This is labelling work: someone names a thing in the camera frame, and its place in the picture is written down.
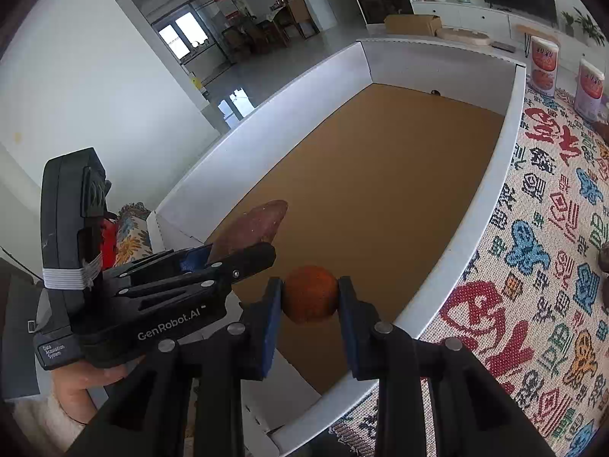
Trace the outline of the person's left hand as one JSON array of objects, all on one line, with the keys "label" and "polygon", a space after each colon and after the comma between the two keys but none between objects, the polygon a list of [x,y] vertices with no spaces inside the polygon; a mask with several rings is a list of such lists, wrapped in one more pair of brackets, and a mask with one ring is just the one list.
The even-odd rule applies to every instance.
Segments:
[{"label": "person's left hand", "polygon": [[89,389],[112,385],[124,377],[127,377],[124,364],[98,368],[80,360],[52,371],[53,391],[68,417],[88,424],[97,414]]}]

